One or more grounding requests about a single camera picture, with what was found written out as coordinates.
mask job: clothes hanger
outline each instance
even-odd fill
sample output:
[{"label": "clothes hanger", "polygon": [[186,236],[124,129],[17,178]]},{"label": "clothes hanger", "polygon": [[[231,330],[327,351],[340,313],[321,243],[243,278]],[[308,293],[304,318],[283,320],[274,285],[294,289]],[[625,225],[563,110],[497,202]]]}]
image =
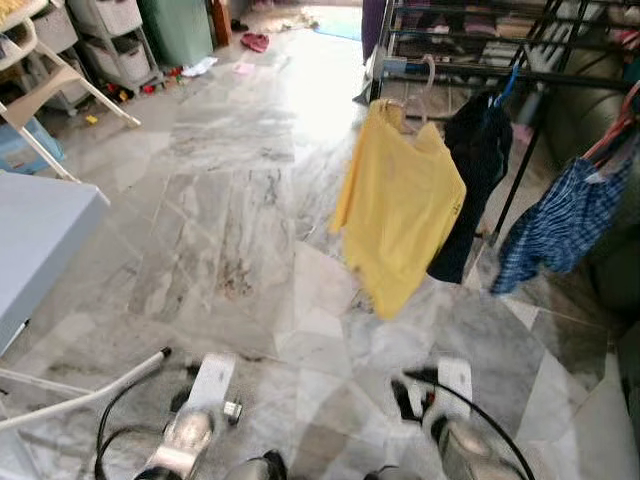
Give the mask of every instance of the clothes hanger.
[{"label": "clothes hanger", "polygon": [[509,77],[509,81],[507,82],[506,87],[504,87],[504,90],[502,91],[502,93],[498,95],[495,100],[493,99],[493,97],[489,98],[489,107],[494,107],[494,108],[500,107],[502,103],[509,97],[509,95],[511,95],[511,92],[513,91],[513,86],[516,83],[516,78],[518,77],[519,70],[520,70],[520,67],[516,63],[511,69],[511,76]]},{"label": "clothes hanger", "polygon": [[611,158],[613,158],[616,153],[622,148],[623,145],[627,143],[631,137],[636,133],[635,124],[631,123],[624,127],[620,133],[613,139],[611,142],[599,149],[593,156],[590,158],[593,165],[600,169],[604,166]]},{"label": "clothes hanger", "polygon": [[407,98],[404,102],[399,102],[394,99],[386,100],[385,106],[390,105],[390,106],[400,108],[401,117],[402,117],[401,126],[404,130],[402,133],[412,133],[412,134],[418,133],[418,129],[412,127],[407,123],[407,105],[409,104],[409,102],[417,100],[418,105],[420,106],[420,113],[421,113],[423,125],[426,124],[428,120],[426,96],[427,96],[427,93],[429,93],[429,91],[433,87],[433,82],[436,77],[436,64],[435,64],[435,61],[433,60],[433,56],[430,54],[424,55],[420,59],[420,63],[426,63],[427,65],[429,65],[429,78],[427,80],[427,85],[421,90],[420,94],[412,95],[409,98]]},{"label": "clothes hanger", "polygon": [[633,99],[640,90],[640,80],[636,82],[636,84],[631,87],[629,93],[624,98],[622,102],[622,107],[620,108],[620,115],[618,115],[618,119],[611,125],[603,137],[598,140],[595,145],[593,145],[584,155],[583,157],[592,160],[594,155],[602,148],[609,145],[618,135],[620,135],[629,125],[635,123],[635,113],[631,108],[631,104]]}]

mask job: marble floor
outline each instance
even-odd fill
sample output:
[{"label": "marble floor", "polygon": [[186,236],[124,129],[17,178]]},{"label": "marble floor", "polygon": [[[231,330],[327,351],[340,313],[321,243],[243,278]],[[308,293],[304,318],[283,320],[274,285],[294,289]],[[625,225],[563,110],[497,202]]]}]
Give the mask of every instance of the marble floor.
[{"label": "marble floor", "polygon": [[[400,421],[389,380],[453,355],[471,362],[474,400],[538,478],[638,478],[608,316],[586,287],[545,273],[492,297],[495,252],[478,242],[464,285],[425,278],[394,321],[379,320],[327,232],[366,115],[351,102],[360,44],[309,30],[271,35],[262,55],[234,42],[202,77],[127,105],[141,128],[96,109],[96,126],[77,118],[59,131],[67,168],[111,209],[0,366],[94,388],[164,345],[175,361],[236,352],[245,413],[199,478],[279,448],[298,478],[360,480],[399,463],[436,480],[445,477],[435,446]],[[239,75],[237,62],[255,68]],[[430,111],[463,101],[434,91]],[[516,142],[505,182],[522,151]],[[544,146],[536,158],[508,223],[552,178]],[[133,391],[114,425],[164,425],[183,383],[167,373]],[[0,392],[9,414],[61,400],[9,381]],[[45,478],[92,478],[101,407],[21,432]],[[154,442],[114,442],[110,476],[132,475]]]}]

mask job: yellow shirt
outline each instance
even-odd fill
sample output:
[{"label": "yellow shirt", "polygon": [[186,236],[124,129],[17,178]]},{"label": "yellow shirt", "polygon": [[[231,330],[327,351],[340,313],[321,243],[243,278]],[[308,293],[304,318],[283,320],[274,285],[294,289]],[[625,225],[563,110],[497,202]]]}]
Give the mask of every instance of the yellow shirt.
[{"label": "yellow shirt", "polygon": [[411,145],[398,131],[401,118],[385,100],[371,104],[330,227],[345,227],[347,264],[382,318],[418,288],[466,194],[436,127],[422,127]]}]

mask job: metal pole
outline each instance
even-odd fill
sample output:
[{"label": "metal pole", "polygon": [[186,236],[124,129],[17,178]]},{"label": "metal pole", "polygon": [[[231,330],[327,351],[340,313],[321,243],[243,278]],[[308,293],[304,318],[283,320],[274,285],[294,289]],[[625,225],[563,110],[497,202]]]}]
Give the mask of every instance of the metal pole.
[{"label": "metal pole", "polygon": [[[563,0],[556,0],[555,3],[553,3],[553,1],[554,0],[547,0],[547,3],[545,4],[544,10],[543,10],[545,14],[555,15],[558,9],[560,8],[560,5],[562,5],[562,2],[563,2]],[[542,22],[536,21],[533,24],[533,27],[531,28],[529,33],[527,34],[527,38],[533,38],[533,39],[539,40],[544,34],[544,31],[548,25],[549,25],[549,22],[547,21],[542,21]],[[517,61],[518,66],[522,68],[526,59],[527,57],[524,54],[524,45],[520,45],[518,47],[518,51],[513,57],[513,63],[510,63],[509,66],[513,67],[513,65]]]},{"label": "metal pole", "polygon": [[532,29],[536,26],[536,24],[540,24],[542,22],[543,25],[548,23],[571,23],[577,25],[588,25],[592,27],[609,27],[609,28],[635,28],[633,23],[619,23],[619,22],[610,22],[607,20],[584,20],[575,17],[557,17],[555,15],[555,11],[549,12],[543,10],[542,13],[533,13],[527,12],[523,10],[512,9],[496,9],[492,11],[485,10],[474,10],[469,11],[464,8],[451,8],[451,7],[440,7],[440,6],[402,6],[396,7],[396,12],[430,12],[439,15],[460,15],[460,16],[474,16],[474,17],[486,17],[486,18],[503,18],[503,20],[534,20],[535,23],[532,26]]},{"label": "metal pole", "polygon": [[453,40],[486,40],[491,43],[506,43],[511,45],[548,45],[554,47],[568,47],[568,48],[580,48],[582,50],[595,50],[597,52],[610,52],[610,53],[624,53],[626,55],[633,54],[632,50],[625,49],[624,47],[616,46],[616,45],[608,45],[608,44],[595,44],[589,42],[561,42],[555,40],[539,40],[539,39],[529,39],[529,38],[518,38],[518,37],[480,37],[478,35],[471,35],[467,33],[457,33],[457,32],[449,32],[449,33],[440,33],[440,32],[427,32],[425,30],[416,30],[416,29],[393,29],[391,33],[395,34],[407,34],[407,35],[415,35],[419,37],[434,37],[434,38],[446,38]]},{"label": "metal pole", "polygon": [[[421,63],[407,63],[405,72],[409,74],[426,74],[428,70],[424,64]],[[503,79],[511,75],[511,69],[507,67],[488,67],[470,63],[458,63],[452,64],[449,62],[436,62],[436,73],[450,74],[450,75],[469,75],[477,76],[481,78],[497,78]],[[392,74],[391,78],[397,80],[403,80],[408,82],[423,82],[425,77],[407,75],[407,74]],[[611,80],[604,77],[589,77],[583,75],[567,75],[557,72],[539,72],[531,70],[521,70],[518,73],[518,82],[520,83],[537,83],[544,82],[548,85],[556,86],[576,86],[585,88],[604,88],[607,90],[615,90],[619,92],[627,92],[629,88],[633,86],[633,82],[626,80]]]},{"label": "metal pole", "polygon": [[[587,5],[589,4],[589,0],[582,0],[580,2],[580,9],[578,11],[578,17],[580,19],[584,18],[584,14],[587,10]],[[578,31],[580,29],[580,25],[579,24],[574,24],[572,29],[571,29],[571,34],[569,35],[569,42],[567,42],[568,44],[573,43],[573,41],[575,40],[575,38],[578,36]],[[564,69],[567,66],[567,63],[569,62],[569,57],[571,55],[571,48],[569,47],[569,45],[567,45],[567,47],[565,48],[565,51],[562,52],[562,58],[560,59],[560,64],[558,67],[558,70],[560,71],[560,73],[564,72]],[[538,119],[536,120],[536,127],[533,131],[533,136],[531,137],[531,141],[529,142],[529,145],[527,146],[527,151],[524,154],[524,157],[522,159],[522,163],[520,164],[520,168],[518,169],[518,173],[516,174],[516,178],[513,181],[513,185],[511,185],[511,190],[509,191],[509,195],[507,196],[507,200],[504,203],[504,206],[502,207],[502,212],[500,212],[500,218],[498,219],[498,223],[496,224],[496,228],[494,228],[493,233],[491,234],[491,237],[489,238],[489,245],[493,246],[495,245],[496,241],[498,240],[498,237],[500,236],[500,230],[502,229],[502,225],[504,224],[504,220],[507,218],[507,214],[509,213],[509,208],[511,207],[511,203],[513,203],[513,198],[516,195],[516,192],[518,191],[518,188],[520,187],[520,182],[522,181],[522,177],[524,176],[524,172],[527,169],[527,165],[529,165],[529,160],[531,159],[531,155],[533,154],[533,149],[536,146],[536,143],[538,142],[538,138],[540,137],[540,133],[542,131],[542,122],[544,120],[544,117],[547,113],[547,109],[548,109],[548,105],[549,105],[549,93],[547,92],[541,102],[540,108],[539,108],[539,112],[538,112]]]}]

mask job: red slipper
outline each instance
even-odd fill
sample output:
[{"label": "red slipper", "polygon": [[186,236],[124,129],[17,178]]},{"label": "red slipper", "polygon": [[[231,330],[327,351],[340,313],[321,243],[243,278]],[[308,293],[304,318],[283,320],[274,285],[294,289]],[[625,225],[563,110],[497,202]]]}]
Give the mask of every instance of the red slipper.
[{"label": "red slipper", "polygon": [[264,53],[269,46],[269,37],[259,33],[245,33],[240,42],[254,52]]}]

